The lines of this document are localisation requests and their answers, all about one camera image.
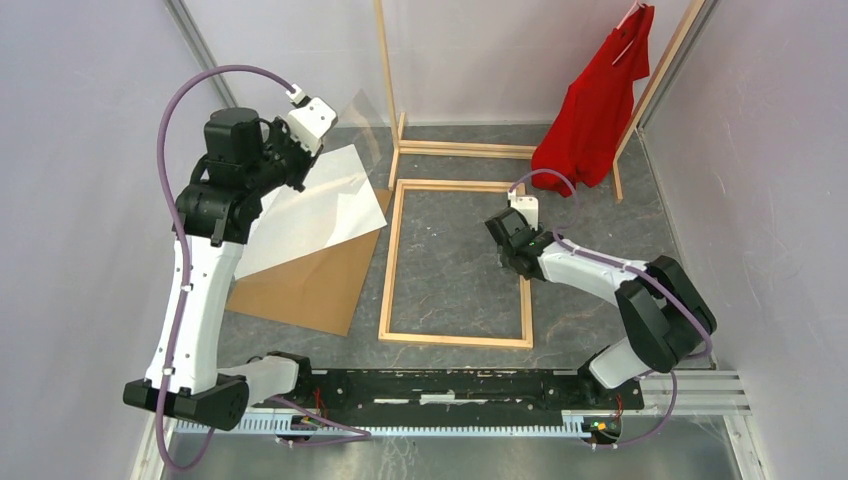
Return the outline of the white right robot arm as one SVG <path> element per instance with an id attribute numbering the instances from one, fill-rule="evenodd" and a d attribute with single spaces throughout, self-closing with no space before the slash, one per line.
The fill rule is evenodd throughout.
<path id="1" fill-rule="evenodd" d="M 617 307 L 625 337 L 582 366 L 577 392 L 585 405 L 602 408 L 637 376 L 710 355 L 717 321 L 677 260 L 627 260 L 581 247 L 543 229 L 529 195 L 510 194 L 484 224 L 502 264 L 522 278 L 567 285 Z"/>

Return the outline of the light wooden picture frame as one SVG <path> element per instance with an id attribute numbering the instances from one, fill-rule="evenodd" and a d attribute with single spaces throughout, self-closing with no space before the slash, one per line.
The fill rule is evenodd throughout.
<path id="1" fill-rule="evenodd" d="M 387 265 L 378 324 L 378 339 L 384 342 L 428 344 L 438 346 L 463 346 L 480 348 L 504 348 L 530 350 L 534 346 L 531 282 L 518 276 L 520 293 L 519 338 L 493 338 L 474 336 L 451 336 L 397 333 L 391 331 L 392 308 L 395 293 L 396 267 L 400 245 L 402 214 L 405 195 L 409 191 L 500 193 L 514 196 L 510 182 L 460 181 L 435 179 L 399 179 L 395 183 L 394 206 L 388 243 Z"/>

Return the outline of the printed photo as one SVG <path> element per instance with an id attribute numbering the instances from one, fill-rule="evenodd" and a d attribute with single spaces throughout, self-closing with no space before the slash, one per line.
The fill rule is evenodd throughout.
<path id="1" fill-rule="evenodd" d="M 355 145 L 325 152 L 297 192 L 280 187 L 262 199 L 234 278 L 270 269 L 387 225 Z"/>

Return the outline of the red t-shirt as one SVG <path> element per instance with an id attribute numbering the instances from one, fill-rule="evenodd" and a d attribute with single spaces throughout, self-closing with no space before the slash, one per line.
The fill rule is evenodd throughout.
<path id="1" fill-rule="evenodd" d="M 568 87 L 561 109 L 531 159 L 532 185 L 569 197 L 611 171 L 634 108 L 634 84 L 650 75 L 655 8 L 640 4 L 606 37 Z"/>

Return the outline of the clear acrylic frame pane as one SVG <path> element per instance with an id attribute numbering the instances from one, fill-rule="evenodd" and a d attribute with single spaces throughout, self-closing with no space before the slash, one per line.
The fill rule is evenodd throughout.
<path id="1" fill-rule="evenodd" d="M 390 127 L 377 109 L 374 99 L 364 89 L 357 90 L 348 101 L 334 104 L 338 122 L 324 137 L 324 149 L 315 166 L 306 177 L 306 191 L 329 186 L 340 180 L 343 173 L 359 173 L 349 160 L 333 152 L 353 146 L 361 169 L 375 190 L 390 190 L 389 170 L 393 155 Z"/>

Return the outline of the brown backing board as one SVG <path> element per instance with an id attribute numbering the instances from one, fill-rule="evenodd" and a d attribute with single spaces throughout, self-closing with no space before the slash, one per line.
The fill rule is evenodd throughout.
<path id="1" fill-rule="evenodd" d="M 375 230 L 238 280 L 225 310 L 344 337 L 379 235 Z"/>

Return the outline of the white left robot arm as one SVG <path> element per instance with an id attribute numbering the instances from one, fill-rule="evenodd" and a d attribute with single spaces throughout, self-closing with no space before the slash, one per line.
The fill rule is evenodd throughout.
<path id="1" fill-rule="evenodd" d="M 176 199 L 190 252 L 175 246 L 167 319 L 145 376 L 128 382 L 126 405 L 153 412 L 160 396 L 166 417 L 222 431 L 236 427 L 254 404 L 278 395 L 306 405 L 313 379 L 306 358 L 269 353 L 220 369 L 217 345 L 226 297 L 261 200 L 278 187 L 304 190 L 337 114 L 322 99 L 305 97 L 271 121 L 249 108 L 214 112 L 204 126 L 206 152 Z"/>

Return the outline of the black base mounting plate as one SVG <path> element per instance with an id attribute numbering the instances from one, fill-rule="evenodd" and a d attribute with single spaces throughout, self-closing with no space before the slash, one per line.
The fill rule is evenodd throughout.
<path id="1" fill-rule="evenodd" d="M 360 428 L 555 426 L 565 411 L 645 406 L 635 380 L 607 390 L 556 369 L 314 369 L 283 397 Z"/>

